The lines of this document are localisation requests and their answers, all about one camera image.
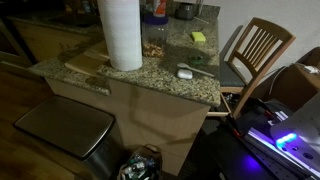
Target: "wire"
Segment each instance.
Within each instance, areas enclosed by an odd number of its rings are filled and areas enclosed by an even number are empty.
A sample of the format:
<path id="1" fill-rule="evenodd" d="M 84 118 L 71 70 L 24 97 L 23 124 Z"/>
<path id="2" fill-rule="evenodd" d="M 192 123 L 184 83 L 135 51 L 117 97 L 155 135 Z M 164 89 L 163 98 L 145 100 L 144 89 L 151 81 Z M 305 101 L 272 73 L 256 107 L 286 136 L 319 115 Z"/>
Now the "wire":
<path id="1" fill-rule="evenodd" d="M 273 88 L 273 84 L 274 84 L 275 80 L 277 79 L 277 77 L 279 76 L 279 74 L 280 74 L 283 70 L 285 70 L 286 68 L 287 68 L 287 66 L 283 66 L 282 69 L 281 69 L 281 70 L 276 74 L 276 76 L 273 78 L 272 83 L 271 83 L 271 87 L 270 87 L 270 90 L 269 90 L 269 96 L 270 96 L 270 94 L 271 94 L 271 92 L 272 92 L 272 88 Z"/>
<path id="2" fill-rule="evenodd" d="M 307 65 L 305 65 L 305 64 L 302 64 L 302 63 L 292 63 L 292 64 L 297 64 L 297 65 L 301 65 L 301 66 L 303 66 L 303 67 L 304 67 L 304 66 L 307 66 Z"/>
<path id="3" fill-rule="evenodd" d="M 278 70 L 281 69 L 281 68 L 274 69 L 274 70 L 268 72 L 267 74 L 265 74 L 263 77 L 266 77 L 266 76 L 268 76 L 269 74 L 271 74 L 271 73 L 273 73 L 273 72 L 275 72 L 275 71 L 278 71 Z"/>
<path id="4" fill-rule="evenodd" d="M 206 23 L 206 24 L 209 24 L 209 22 L 208 22 L 208 21 L 202 20 L 202 19 L 197 18 L 197 17 L 193 17 L 193 18 L 195 18 L 195 19 L 196 19 L 196 20 L 198 20 L 198 21 L 201 21 L 201 22 L 204 22 L 204 23 Z"/>

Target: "electronic device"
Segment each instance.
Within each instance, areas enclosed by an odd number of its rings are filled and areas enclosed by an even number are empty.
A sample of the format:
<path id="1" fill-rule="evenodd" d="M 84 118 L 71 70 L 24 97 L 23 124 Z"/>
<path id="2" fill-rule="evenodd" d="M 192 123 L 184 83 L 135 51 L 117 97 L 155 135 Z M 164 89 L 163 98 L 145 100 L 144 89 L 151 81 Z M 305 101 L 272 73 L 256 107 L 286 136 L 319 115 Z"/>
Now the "electronic device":
<path id="1" fill-rule="evenodd" d="M 291 116 L 281 109 L 267 113 L 271 117 L 267 123 L 253 125 L 244 139 L 291 172 L 300 174 L 297 179 L 320 179 L 319 107 L 320 93 Z"/>

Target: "plastic bag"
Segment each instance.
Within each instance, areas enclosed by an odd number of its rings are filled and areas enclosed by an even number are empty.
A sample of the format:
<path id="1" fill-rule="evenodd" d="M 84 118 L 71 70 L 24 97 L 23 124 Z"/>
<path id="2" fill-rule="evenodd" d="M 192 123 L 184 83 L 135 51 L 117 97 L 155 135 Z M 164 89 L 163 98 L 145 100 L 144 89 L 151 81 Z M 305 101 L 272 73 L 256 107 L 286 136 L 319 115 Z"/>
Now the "plastic bag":
<path id="1" fill-rule="evenodd" d="M 159 148 L 153 145 L 139 147 L 126 164 L 121 166 L 120 180 L 159 180 L 162 169 L 162 156 Z"/>

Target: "chair seat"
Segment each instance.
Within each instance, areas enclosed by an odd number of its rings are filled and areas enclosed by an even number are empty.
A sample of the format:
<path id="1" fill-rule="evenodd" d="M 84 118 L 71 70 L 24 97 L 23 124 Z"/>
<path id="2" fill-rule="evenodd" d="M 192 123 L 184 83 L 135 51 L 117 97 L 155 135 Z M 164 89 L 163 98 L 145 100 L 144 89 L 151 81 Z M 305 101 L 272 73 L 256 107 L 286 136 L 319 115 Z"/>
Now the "chair seat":
<path id="1" fill-rule="evenodd" d="M 226 61 L 220 61 L 220 86 L 221 87 L 244 87 L 244 82 L 228 66 Z"/>

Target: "paper towel roll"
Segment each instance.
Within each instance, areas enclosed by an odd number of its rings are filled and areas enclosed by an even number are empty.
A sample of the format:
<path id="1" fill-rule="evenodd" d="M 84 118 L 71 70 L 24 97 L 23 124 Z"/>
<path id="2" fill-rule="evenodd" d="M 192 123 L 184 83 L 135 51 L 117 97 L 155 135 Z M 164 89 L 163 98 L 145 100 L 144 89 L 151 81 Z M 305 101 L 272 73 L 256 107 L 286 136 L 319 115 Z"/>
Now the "paper towel roll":
<path id="1" fill-rule="evenodd" d="M 110 62 L 120 71 L 142 66 L 139 0 L 98 0 Z"/>

